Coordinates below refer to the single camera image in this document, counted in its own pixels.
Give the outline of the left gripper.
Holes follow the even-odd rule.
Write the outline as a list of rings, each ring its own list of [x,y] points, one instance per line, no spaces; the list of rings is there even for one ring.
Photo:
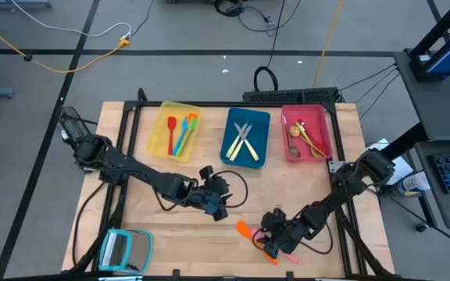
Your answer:
[[[192,187],[187,194],[186,205],[201,209],[207,215],[211,215],[215,222],[228,216],[226,208],[234,205],[227,203],[227,199],[233,196],[229,193],[229,185],[222,176],[213,174],[212,166],[208,165],[199,171],[204,184],[200,187]]]

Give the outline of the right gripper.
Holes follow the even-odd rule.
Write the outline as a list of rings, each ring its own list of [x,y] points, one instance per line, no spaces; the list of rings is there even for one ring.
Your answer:
[[[264,226],[261,228],[263,250],[271,257],[277,258],[280,250],[291,253],[295,244],[294,231],[297,219],[287,219],[279,208],[264,215]]]

